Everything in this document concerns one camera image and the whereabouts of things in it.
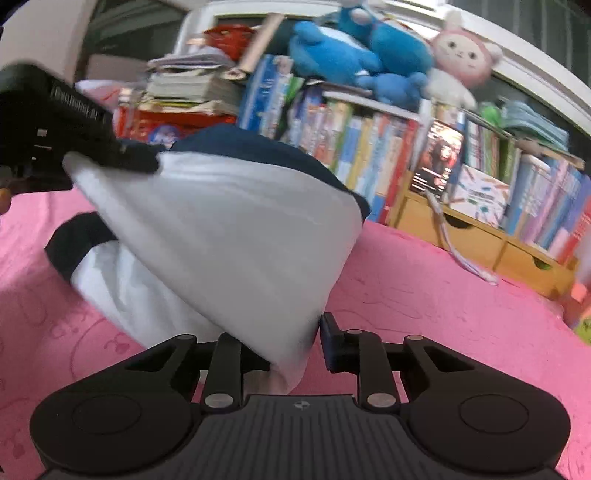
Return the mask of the white box with pencils print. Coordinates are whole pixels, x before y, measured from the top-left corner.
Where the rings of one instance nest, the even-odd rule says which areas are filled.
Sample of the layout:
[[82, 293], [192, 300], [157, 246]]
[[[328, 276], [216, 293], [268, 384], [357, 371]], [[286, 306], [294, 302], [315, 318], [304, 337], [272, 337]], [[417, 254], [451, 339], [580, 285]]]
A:
[[498, 228], [505, 213], [510, 187], [468, 165], [460, 169], [448, 205], [490, 227]]

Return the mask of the red plastic crate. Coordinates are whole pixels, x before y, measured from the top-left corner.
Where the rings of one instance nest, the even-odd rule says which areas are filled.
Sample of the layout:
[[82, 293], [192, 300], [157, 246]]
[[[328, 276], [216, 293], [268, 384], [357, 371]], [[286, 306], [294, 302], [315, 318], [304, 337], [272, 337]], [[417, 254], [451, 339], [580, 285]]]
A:
[[113, 129], [117, 138], [147, 143], [147, 134], [157, 125], [168, 124], [182, 132], [182, 139], [193, 133], [217, 125], [233, 124], [236, 117], [228, 114], [154, 112], [120, 106], [114, 113]]

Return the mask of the pink white bunny plush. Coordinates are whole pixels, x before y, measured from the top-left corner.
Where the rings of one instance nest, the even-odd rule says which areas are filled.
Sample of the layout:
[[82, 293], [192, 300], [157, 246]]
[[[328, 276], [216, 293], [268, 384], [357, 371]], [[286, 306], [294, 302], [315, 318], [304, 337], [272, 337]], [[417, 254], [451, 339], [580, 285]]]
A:
[[503, 58], [495, 43], [484, 42], [465, 30], [457, 10], [447, 13], [444, 28], [431, 40], [434, 67], [428, 72], [423, 92], [427, 99], [476, 111], [472, 88], [485, 83]]

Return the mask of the blue plush toy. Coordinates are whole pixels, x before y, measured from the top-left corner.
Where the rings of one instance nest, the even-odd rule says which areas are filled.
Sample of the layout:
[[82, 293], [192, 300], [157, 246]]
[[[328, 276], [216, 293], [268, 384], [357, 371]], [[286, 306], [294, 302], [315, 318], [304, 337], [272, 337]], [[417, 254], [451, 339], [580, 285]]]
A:
[[335, 28], [297, 22], [288, 53], [298, 75], [369, 90], [377, 101], [414, 112], [434, 65], [428, 42], [378, 1], [342, 1]]

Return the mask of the pink bunny towel mat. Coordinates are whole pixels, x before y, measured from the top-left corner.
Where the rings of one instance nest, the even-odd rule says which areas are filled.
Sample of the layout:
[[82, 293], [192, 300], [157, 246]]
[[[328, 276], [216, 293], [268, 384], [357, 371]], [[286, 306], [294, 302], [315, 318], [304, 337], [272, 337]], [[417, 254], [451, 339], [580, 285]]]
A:
[[[74, 190], [28, 195], [1, 222], [1, 466], [11, 479], [42, 472], [29, 437], [42, 399], [140, 351], [45, 256], [54, 230], [89, 208]], [[489, 285], [440, 249], [369, 223], [328, 308], [342, 328], [388, 342], [421, 334], [551, 393], [571, 419], [559, 471], [589, 477], [590, 348], [555, 304], [510, 280]]]

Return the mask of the smartphone with dark screen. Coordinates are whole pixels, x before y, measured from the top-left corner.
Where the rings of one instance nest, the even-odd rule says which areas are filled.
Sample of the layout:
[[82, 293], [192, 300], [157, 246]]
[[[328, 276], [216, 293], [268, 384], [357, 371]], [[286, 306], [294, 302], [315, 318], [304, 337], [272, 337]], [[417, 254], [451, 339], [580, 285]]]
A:
[[410, 190], [420, 195], [431, 192], [441, 199], [460, 157], [463, 142], [462, 132], [434, 120], [419, 155]]

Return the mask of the stack of books and papers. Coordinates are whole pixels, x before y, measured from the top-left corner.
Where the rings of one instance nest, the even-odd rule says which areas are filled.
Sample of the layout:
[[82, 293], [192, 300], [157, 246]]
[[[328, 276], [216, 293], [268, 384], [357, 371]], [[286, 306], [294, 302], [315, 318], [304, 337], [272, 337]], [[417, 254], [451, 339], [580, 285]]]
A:
[[235, 68], [223, 51], [201, 47], [189, 55], [149, 60], [149, 77], [138, 107], [165, 113], [204, 113], [236, 116], [242, 88], [225, 78]]

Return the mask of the wooden drawer shelf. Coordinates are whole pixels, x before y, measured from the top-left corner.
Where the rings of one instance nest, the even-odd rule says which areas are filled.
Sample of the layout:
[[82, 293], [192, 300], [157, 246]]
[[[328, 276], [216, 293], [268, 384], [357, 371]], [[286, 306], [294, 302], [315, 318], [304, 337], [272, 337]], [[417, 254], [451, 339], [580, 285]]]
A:
[[[447, 250], [449, 246], [428, 200], [409, 190], [411, 180], [410, 172], [401, 180], [387, 224]], [[478, 265], [521, 282], [552, 300], [567, 293], [574, 284], [577, 259], [561, 265], [543, 251], [447, 206], [443, 214], [452, 245]]]

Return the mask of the navy white jacket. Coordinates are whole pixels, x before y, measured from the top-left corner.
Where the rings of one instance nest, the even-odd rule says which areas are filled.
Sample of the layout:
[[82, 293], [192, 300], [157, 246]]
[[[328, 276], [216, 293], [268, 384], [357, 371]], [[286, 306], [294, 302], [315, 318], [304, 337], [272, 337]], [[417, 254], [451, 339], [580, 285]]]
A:
[[314, 157], [228, 124], [152, 153], [152, 174], [65, 157], [93, 211], [55, 230], [51, 265], [137, 343], [228, 333], [270, 363], [249, 392], [290, 392], [367, 200]]

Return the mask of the row of colourful books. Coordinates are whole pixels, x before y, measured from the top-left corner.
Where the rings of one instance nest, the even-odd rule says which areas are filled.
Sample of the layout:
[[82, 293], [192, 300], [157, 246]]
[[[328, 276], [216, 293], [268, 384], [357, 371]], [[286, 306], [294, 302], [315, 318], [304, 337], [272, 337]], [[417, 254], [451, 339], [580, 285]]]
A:
[[385, 224], [408, 167], [419, 116], [363, 91], [294, 74], [287, 56], [263, 55], [247, 84], [238, 126], [315, 157], [367, 200]]

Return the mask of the second row of books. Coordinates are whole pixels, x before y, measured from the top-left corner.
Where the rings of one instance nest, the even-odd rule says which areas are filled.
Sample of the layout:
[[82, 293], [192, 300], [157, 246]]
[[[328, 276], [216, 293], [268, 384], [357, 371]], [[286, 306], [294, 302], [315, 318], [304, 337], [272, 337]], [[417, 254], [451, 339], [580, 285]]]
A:
[[566, 264], [590, 228], [590, 178], [568, 151], [569, 135], [521, 101], [481, 104], [457, 123], [462, 163], [510, 187], [499, 229]]

